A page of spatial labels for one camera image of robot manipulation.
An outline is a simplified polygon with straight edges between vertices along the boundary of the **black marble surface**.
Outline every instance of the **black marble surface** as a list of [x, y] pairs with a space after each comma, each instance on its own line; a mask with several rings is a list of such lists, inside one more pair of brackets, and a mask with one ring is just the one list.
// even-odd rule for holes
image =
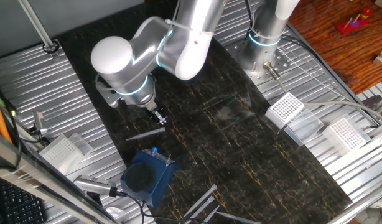
[[[143, 20], [168, 18], [173, 11], [173, 2], [143, 4], [58, 38], [124, 161], [157, 146], [179, 163], [152, 214], [181, 218], [213, 184], [215, 201], [201, 219], [217, 205], [219, 211], [263, 223], [327, 223], [339, 214], [350, 199], [306, 147], [277, 133], [264, 116], [268, 102], [215, 40], [196, 78], [184, 82], [161, 68], [153, 71], [157, 100], [170, 118], [166, 133], [125, 140], [158, 126], [140, 108], [105, 103], [95, 88], [91, 50], [107, 36], [131, 39]], [[234, 223], [218, 215], [210, 222]]]

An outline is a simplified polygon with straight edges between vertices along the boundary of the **clear plastic box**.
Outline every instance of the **clear plastic box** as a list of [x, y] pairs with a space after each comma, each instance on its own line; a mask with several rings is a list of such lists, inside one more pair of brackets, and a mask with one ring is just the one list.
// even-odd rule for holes
[[306, 109], [284, 130], [298, 145], [302, 146], [323, 126], [324, 124], [310, 110]]
[[74, 134], [70, 138], [81, 150], [62, 134], [40, 153], [47, 162], [64, 175], [74, 169], [82, 161], [84, 155], [92, 149], [78, 134]]

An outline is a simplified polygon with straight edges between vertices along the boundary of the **metal grating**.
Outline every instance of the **metal grating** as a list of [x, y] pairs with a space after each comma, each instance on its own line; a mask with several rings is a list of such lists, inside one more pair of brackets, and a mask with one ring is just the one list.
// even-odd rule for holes
[[[289, 35], [290, 33], [291, 31], [287, 29], [284, 34]], [[227, 45], [227, 51], [234, 56], [238, 51], [237, 46], [241, 46], [241, 44], [242, 40]], [[316, 59], [312, 58], [308, 51], [286, 40], [281, 40], [279, 46], [290, 59], [308, 73], [306, 74], [287, 58], [291, 66], [280, 74], [281, 79], [286, 88], [298, 99], [303, 102], [341, 100], [343, 97], [339, 96], [339, 93], [352, 99], [345, 84], [338, 82], [328, 70], [324, 69], [322, 65], [316, 62]], [[256, 83], [259, 91], [271, 105], [284, 94], [277, 82], [271, 78], [269, 80], [258, 80]], [[379, 85], [377, 89], [378, 93], [381, 93], [382, 85]], [[349, 119], [355, 122], [365, 133], [373, 130], [371, 128], [372, 123], [352, 106], [331, 105], [310, 109], [325, 126], [347, 114], [350, 117]], [[342, 157], [332, 147], [331, 143], [322, 136], [322, 131], [323, 129], [305, 145], [353, 202], [370, 193], [382, 183], [382, 145], [380, 143], [367, 144], [361, 149], [356, 149]]]
[[358, 95], [360, 100], [366, 100], [367, 98], [372, 96], [382, 96], [382, 82], [376, 84], [375, 86], [371, 87], [368, 90], [365, 90], [363, 93], [360, 93]]
[[[41, 46], [0, 59], [2, 92], [17, 107], [17, 117], [27, 127], [33, 125], [32, 110], [41, 110], [49, 139], [78, 133], [93, 147], [92, 153], [67, 175], [70, 180], [85, 174], [112, 180], [120, 189], [119, 179], [126, 166], [65, 52], [58, 52], [61, 58], [57, 61]], [[101, 196], [101, 202], [105, 208], [123, 209], [126, 223], [141, 223], [139, 207], [131, 199]], [[47, 202], [45, 207], [48, 223], [77, 222], [77, 218]], [[155, 222], [146, 217], [145, 223]]]
[[[258, 5], [261, 0], [251, 0], [251, 7]], [[246, 10], [245, 0], [229, 0], [218, 21], [214, 38], [227, 46], [243, 40], [246, 36], [250, 21]]]

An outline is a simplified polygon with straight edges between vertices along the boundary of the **black cable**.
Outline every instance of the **black cable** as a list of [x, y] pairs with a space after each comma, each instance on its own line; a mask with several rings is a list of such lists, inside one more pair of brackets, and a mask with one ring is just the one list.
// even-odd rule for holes
[[124, 193], [124, 192], [117, 192], [116, 195], [119, 195], [119, 196], [122, 196], [122, 197], [128, 197], [130, 198], [131, 200], [135, 201], [139, 207], [140, 207], [140, 212], [141, 212], [141, 215], [142, 215], [142, 224], [144, 224], [144, 217], [150, 217], [150, 218], [156, 218], [156, 219], [162, 219], [162, 220], [168, 220], [168, 221], [173, 221], [173, 222], [187, 222], [187, 221], [195, 221], [195, 222], [199, 222], [199, 223], [203, 223], [203, 224], [208, 224], [207, 222], [204, 222], [202, 220], [198, 220], [196, 218], [185, 218], [185, 219], [182, 219], [182, 220], [177, 220], [177, 219], [174, 219], [174, 218], [167, 218], [167, 217], [158, 217], [158, 216], [154, 216], [154, 215], [148, 215], [148, 214], [145, 214], [144, 211], [143, 211], [143, 207], [144, 205], [146, 204], [146, 202], [143, 202], [142, 205], [140, 204], [140, 202], [135, 199], [134, 197]]
[[24, 141], [24, 142], [33, 143], [33, 144], [42, 142], [41, 138], [38, 138], [37, 141], [26, 140], [26, 139], [23, 139], [23, 138], [21, 138], [21, 140]]
[[249, 15], [249, 20], [250, 20], [250, 25], [248, 30], [248, 33], [249, 33], [250, 29], [252, 29], [253, 19], [252, 19], [252, 13], [251, 13], [251, 6], [249, 5], [249, 0], [245, 0], [245, 4], [246, 4], [246, 10], [248, 11], [248, 15]]
[[6, 170], [8, 170], [10, 172], [14, 172], [14, 171], [17, 170], [15, 167], [9, 166], [9, 165], [0, 165], [0, 169], [6, 169]]

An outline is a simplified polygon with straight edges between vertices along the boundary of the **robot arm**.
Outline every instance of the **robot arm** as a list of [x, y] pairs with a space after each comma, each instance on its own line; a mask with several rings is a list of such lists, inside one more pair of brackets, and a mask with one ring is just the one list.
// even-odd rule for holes
[[[160, 66], [181, 80], [196, 76], [205, 63], [213, 32], [227, 1], [179, 0], [175, 21], [151, 17], [141, 24], [129, 41], [122, 37], [107, 37], [99, 41], [91, 53], [91, 64], [112, 88], [104, 88], [102, 83], [96, 83], [96, 86], [103, 96], [107, 96], [107, 91], [116, 92], [115, 96], [108, 94], [105, 100], [114, 98], [109, 102], [114, 107], [118, 105], [116, 99], [123, 99], [127, 105], [146, 108], [153, 118], [164, 124], [165, 116], [155, 103], [154, 82], [149, 74]], [[261, 29], [262, 35], [256, 38], [263, 38], [260, 40], [263, 44], [276, 47], [273, 43], [279, 40], [298, 1], [267, 0], [263, 13], [266, 16], [259, 15], [254, 28], [267, 27], [267, 32], [279, 36], [277, 40], [264, 39], [268, 34]], [[251, 45], [245, 55], [249, 57], [255, 50], [260, 49]]]

